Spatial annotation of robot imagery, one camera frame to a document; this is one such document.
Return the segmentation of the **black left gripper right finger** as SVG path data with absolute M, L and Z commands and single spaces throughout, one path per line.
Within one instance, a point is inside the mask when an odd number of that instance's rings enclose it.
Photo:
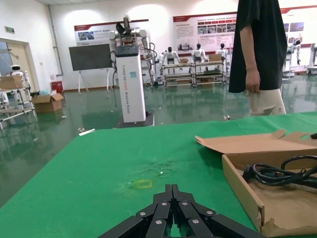
M 174 223 L 182 237 L 263 238 L 260 233 L 197 203 L 191 193 L 172 185 Z

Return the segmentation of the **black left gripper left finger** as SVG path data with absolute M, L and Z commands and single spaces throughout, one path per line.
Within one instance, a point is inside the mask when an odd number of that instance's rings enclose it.
M 169 238 L 173 225 L 172 186 L 155 194 L 153 203 L 100 235 L 101 238 Z

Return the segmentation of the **person bare hand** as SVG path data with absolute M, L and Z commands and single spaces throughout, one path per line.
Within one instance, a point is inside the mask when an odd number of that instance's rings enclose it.
M 251 94 L 260 92 L 260 74 L 257 69 L 247 70 L 246 73 L 246 90 Z

